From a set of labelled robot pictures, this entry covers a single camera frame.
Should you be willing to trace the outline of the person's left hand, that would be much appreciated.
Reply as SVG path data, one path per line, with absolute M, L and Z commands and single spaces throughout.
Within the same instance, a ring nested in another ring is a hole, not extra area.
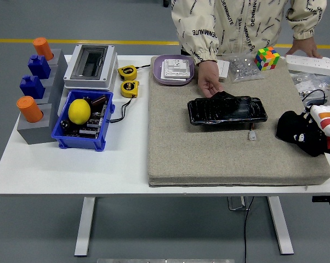
M 294 39 L 292 43 L 292 47 L 286 55 L 293 55 L 296 51 L 301 50 L 306 54 L 306 56 L 310 58 L 318 58 L 322 59 L 323 56 L 319 54 L 317 51 L 317 45 L 313 37 L 307 39 Z

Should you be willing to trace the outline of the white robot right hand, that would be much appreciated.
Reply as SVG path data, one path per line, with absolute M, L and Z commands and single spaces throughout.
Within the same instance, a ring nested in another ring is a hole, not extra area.
M 299 115 L 301 127 L 292 142 L 311 156 L 330 154 L 330 106 L 309 106 Z

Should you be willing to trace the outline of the person's right hand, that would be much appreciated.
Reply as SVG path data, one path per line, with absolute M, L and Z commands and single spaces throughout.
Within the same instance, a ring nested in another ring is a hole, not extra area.
M 224 88 L 219 82 L 219 70 L 216 61 L 203 61 L 198 64 L 198 87 L 206 98 L 211 98 Z

